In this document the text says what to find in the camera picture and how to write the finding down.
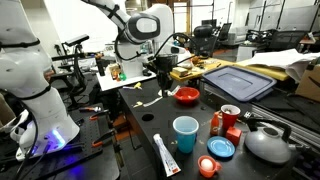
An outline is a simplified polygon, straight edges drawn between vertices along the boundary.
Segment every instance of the kettle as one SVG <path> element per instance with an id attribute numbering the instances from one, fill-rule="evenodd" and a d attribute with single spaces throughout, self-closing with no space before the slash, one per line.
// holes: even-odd
<path id="1" fill-rule="evenodd" d="M 257 127 L 256 122 L 269 123 L 284 129 L 282 136 L 270 127 Z M 279 121 L 249 118 L 247 120 L 250 132 L 245 138 L 245 145 L 256 156 L 273 164 L 285 164 L 291 158 L 291 148 L 288 139 L 291 127 Z"/>

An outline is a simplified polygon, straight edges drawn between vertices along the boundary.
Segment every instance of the computer monitor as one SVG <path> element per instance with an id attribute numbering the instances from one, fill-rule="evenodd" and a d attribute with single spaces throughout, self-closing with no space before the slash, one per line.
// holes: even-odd
<path id="1" fill-rule="evenodd" d="M 202 20 L 201 25 L 207 25 L 210 24 L 213 28 L 217 27 L 217 20 L 216 19 L 208 19 L 208 20 Z"/>

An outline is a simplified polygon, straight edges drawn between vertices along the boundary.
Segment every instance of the white tube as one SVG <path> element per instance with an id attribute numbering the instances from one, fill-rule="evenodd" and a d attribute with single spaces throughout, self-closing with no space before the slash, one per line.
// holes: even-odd
<path id="1" fill-rule="evenodd" d="M 164 169 L 166 170 L 167 177 L 172 176 L 172 175 L 180 172 L 181 169 L 179 168 L 176 161 L 171 156 L 168 149 L 164 146 L 162 138 L 160 137 L 160 134 L 155 134 L 153 136 L 153 139 L 159 148 L 160 156 L 162 159 Z"/>

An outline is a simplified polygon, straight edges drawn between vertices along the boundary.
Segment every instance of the paper sheet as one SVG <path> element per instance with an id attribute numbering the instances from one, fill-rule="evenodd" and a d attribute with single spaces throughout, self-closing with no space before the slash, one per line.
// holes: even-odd
<path id="1" fill-rule="evenodd" d="M 279 67 L 284 69 L 296 82 L 300 82 L 309 62 L 319 56 L 320 53 L 301 54 L 296 49 L 290 49 L 280 52 L 257 53 L 252 59 L 242 64 Z"/>

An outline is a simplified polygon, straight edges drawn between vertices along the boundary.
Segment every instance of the floor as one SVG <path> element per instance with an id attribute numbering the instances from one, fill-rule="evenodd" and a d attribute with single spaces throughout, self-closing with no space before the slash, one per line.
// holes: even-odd
<path id="1" fill-rule="evenodd" d="M 213 53 L 213 58 L 227 60 L 235 62 L 237 56 L 237 49 L 220 49 Z M 87 74 L 87 89 L 83 93 L 88 95 L 92 87 L 98 82 L 97 77 L 93 74 Z M 88 101 L 89 98 L 86 96 L 81 102 Z M 126 121 L 123 119 L 122 114 L 114 122 L 115 127 L 121 127 L 117 130 L 116 138 L 120 142 L 122 148 L 122 156 L 124 159 L 125 166 L 120 169 L 121 176 L 120 180 L 144 180 L 144 179 L 156 179 L 156 173 L 153 169 L 150 160 L 147 158 L 143 148 L 134 150 L 131 144 L 129 129 L 132 135 L 132 141 L 135 145 L 140 142 L 135 136 L 134 131 L 127 126 Z"/>

